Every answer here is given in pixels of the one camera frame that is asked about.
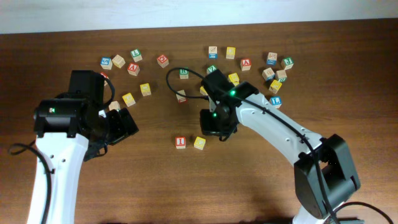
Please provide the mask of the red letter I block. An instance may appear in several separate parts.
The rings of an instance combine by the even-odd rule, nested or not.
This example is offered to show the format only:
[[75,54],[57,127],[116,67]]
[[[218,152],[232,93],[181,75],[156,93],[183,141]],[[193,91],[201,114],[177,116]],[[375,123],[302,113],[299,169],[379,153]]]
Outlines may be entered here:
[[177,149],[185,149],[186,148],[186,139],[184,136],[177,136],[175,138],[175,147]]

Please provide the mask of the yellow letter C block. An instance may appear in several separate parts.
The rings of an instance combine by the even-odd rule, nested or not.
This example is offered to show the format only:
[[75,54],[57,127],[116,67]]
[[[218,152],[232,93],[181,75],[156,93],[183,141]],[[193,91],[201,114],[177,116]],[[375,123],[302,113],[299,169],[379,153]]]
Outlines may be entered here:
[[206,144],[206,139],[201,138],[201,137],[196,137],[195,142],[194,142],[194,148],[203,150]]

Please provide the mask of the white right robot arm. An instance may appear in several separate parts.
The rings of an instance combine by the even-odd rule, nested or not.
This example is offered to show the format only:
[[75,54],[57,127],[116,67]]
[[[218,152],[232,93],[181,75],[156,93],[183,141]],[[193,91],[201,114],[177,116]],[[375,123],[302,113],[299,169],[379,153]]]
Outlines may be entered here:
[[248,82],[235,86],[215,70],[201,81],[210,103],[200,112],[206,136],[226,141],[239,124],[255,131],[294,167],[295,193],[301,203],[293,223],[323,223],[361,186],[346,141],[324,138],[299,125],[267,101]]

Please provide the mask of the red letter a block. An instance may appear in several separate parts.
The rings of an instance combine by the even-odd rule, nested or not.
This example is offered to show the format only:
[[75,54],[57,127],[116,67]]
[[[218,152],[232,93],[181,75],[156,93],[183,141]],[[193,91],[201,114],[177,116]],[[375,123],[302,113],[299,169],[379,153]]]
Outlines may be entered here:
[[240,67],[242,71],[248,71],[251,69],[251,60],[249,58],[243,58],[240,62]]
[[128,67],[127,67],[127,72],[128,72],[130,75],[138,76],[138,74],[139,74],[139,72],[140,72],[140,68],[139,68],[138,64],[136,64],[136,63],[130,63],[130,64],[128,65]]

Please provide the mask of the green letter R block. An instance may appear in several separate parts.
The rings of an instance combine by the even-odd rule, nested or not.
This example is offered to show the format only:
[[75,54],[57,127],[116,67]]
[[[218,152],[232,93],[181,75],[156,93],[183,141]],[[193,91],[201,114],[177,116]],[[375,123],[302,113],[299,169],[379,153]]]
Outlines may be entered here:
[[186,69],[180,69],[179,70],[179,77],[180,79],[184,80],[184,79],[189,79],[189,71]]

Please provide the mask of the yellow block upper centre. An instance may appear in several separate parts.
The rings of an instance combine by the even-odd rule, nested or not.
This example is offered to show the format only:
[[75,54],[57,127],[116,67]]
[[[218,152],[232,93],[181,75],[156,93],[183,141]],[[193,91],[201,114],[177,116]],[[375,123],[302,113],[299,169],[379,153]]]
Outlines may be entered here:
[[239,83],[239,76],[237,73],[232,73],[228,75],[228,80],[231,83]]

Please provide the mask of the plain wooden block top left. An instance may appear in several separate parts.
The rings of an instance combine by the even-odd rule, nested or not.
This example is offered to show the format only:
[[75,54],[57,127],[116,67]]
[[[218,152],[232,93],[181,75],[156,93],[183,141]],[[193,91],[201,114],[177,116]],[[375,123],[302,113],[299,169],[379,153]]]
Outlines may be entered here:
[[112,58],[112,62],[118,68],[122,68],[126,64],[124,58],[122,56],[120,56],[120,55],[115,55]]

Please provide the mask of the blue letter G block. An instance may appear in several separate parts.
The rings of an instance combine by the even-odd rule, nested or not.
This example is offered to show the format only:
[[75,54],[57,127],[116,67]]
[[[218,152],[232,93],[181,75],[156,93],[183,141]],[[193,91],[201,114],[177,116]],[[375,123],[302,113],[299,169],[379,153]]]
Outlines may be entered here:
[[113,67],[113,62],[109,57],[102,57],[100,65],[104,70],[111,70]]

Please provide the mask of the yellow letter G block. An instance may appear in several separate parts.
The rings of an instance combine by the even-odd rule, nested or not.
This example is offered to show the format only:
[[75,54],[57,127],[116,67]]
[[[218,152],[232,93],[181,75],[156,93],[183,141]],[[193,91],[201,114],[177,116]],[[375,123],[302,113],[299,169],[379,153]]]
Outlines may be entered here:
[[127,94],[123,95],[122,98],[127,107],[130,107],[130,106],[136,104],[136,101],[131,93],[127,93]]

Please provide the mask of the plain wooden K block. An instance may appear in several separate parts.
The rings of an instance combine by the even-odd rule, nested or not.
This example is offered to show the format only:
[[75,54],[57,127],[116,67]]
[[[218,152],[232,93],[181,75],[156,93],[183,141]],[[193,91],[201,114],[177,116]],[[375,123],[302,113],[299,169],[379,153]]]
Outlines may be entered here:
[[119,111],[121,109],[120,104],[118,101],[112,101],[109,105],[109,110],[116,110]]

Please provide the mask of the wooden H block blue side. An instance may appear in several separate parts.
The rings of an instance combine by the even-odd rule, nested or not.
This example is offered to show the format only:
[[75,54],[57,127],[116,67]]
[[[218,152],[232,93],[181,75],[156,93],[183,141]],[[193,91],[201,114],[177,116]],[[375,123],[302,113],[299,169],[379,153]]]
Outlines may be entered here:
[[277,63],[277,53],[269,52],[267,54],[266,64],[275,65]]

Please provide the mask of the green letter J block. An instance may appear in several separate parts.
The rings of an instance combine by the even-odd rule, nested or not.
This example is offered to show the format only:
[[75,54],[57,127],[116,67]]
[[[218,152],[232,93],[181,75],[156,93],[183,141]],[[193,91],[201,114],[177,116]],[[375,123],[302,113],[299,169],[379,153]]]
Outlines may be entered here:
[[291,57],[283,58],[281,61],[281,67],[283,70],[291,69],[294,66],[294,61]]

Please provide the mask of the yellow block top row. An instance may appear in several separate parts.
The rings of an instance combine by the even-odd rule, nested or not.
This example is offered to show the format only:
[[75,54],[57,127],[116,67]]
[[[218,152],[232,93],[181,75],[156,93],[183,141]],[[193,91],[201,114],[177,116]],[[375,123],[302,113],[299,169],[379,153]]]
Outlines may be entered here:
[[233,60],[235,58],[236,48],[235,47],[227,47],[226,48],[226,59]]

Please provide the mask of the blue letter L block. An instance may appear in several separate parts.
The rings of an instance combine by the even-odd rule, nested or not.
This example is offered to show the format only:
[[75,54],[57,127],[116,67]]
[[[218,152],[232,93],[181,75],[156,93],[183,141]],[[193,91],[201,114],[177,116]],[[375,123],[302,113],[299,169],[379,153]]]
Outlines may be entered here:
[[275,108],[280,108],[282,105],[282,100],[281,100],[281,97],[279,97],[279,96],[270,97],[269,102]]

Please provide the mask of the yellow block right cluster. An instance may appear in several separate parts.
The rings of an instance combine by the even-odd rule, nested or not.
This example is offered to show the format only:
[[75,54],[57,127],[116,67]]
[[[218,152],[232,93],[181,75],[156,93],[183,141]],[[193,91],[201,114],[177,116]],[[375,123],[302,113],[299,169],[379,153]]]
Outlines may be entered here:
[[281,82],[273,80],[272,83],[270,84],[269,91],[271,91],[273,94],[276,94],[280,90],[281,86],[282,86]]

